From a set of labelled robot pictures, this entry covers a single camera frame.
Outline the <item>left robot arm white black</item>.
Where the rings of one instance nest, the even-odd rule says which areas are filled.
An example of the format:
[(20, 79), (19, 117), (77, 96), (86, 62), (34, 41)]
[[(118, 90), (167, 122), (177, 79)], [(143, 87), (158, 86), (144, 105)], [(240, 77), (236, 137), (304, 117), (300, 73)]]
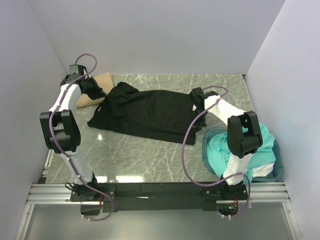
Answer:
[(94, 201), (100, 195), (100, 188), (95, 185), (96, 176), (80, 151), (81, 133), (72, 112), (82, 95), (92, 100), (106, 96), (92, 76), (64, 80), (57, 100), (49, 111), (40, 114), (39, 120), (47, 148), (64, 160), (76, 185), (85, 185), (82, 195)]

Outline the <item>black t-shirt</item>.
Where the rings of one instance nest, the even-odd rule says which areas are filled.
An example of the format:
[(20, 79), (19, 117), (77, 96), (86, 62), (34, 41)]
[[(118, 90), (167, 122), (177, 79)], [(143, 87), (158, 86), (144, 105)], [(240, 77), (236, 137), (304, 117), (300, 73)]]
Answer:
[(188, 94), (168, 90), (139, 91), (125, 82), (115, 86), (87, 122), (91, 128), (142, 138), (194, 145), (201, 127), (190, 127), (193, 102)]

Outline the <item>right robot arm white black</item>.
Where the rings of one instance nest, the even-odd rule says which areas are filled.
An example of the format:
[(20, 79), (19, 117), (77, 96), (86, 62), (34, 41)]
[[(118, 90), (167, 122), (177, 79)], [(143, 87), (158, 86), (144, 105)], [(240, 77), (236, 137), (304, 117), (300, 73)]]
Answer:
[(227, 126), (227, 146), (230, 157), (222, 175), (226, 183), (219, 187), (219, 193), (222, 198), (230, 200), (237, 194), (236, 185), (243, 181), (243, 174), (252, 155), (263, 145), (258, 116), (254, 111), (236, 108), (223, 100), (220, 95), (205, 97), (201, 94), (192, 96), (191, 100), (196, 115), (212, 113)]

